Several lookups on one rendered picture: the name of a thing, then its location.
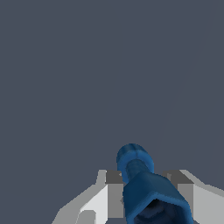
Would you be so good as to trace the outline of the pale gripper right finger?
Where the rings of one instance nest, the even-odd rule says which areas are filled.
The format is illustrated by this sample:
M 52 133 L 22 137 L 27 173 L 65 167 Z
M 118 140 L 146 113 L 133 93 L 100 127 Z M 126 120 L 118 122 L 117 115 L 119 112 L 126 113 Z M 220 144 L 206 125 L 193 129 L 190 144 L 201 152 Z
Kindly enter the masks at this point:
M 198 224 L 224 224 L 224 190 L 206 185 L 188 170 L 163 171 L 188 202 Z

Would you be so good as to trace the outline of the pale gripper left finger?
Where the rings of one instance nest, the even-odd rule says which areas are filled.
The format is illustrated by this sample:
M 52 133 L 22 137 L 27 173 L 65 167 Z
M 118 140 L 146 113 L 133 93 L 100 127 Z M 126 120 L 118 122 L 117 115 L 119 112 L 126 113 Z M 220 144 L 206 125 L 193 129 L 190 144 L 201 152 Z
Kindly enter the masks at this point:
M 123 217 L 122 173 L 99 170 L 96 182 L 63 206 L 52 224 L 106 224 Z

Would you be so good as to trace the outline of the blue bottle-shaped object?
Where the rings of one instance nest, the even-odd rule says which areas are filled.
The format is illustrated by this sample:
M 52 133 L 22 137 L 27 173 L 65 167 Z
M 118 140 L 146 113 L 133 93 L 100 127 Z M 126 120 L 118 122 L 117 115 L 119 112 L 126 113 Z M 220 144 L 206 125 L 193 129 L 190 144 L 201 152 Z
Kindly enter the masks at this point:
M 171 181 L 154 173 L 154 163 L 140 145 L 117 153 L 117 170 L 126 184 L 123 202 L 127 224 L 193 224 L 190 206 Z

